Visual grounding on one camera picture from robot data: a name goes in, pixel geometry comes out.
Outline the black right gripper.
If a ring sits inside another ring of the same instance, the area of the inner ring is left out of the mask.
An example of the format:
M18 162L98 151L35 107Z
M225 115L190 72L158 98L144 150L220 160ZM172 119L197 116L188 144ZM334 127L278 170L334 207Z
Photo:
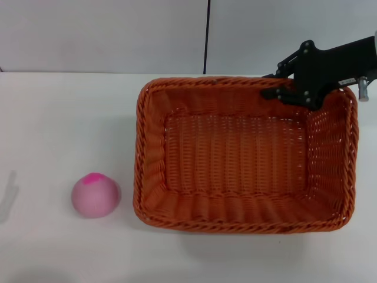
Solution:
M283 86L265 88L260 91L262 97L318 110L331 91L356 84L359 100L367 102L368 85L376 79L376 37L328 50L318 49L312 40L305 41L299 50L278 63L274 74L263 78L289 78L291 75L295 91Z

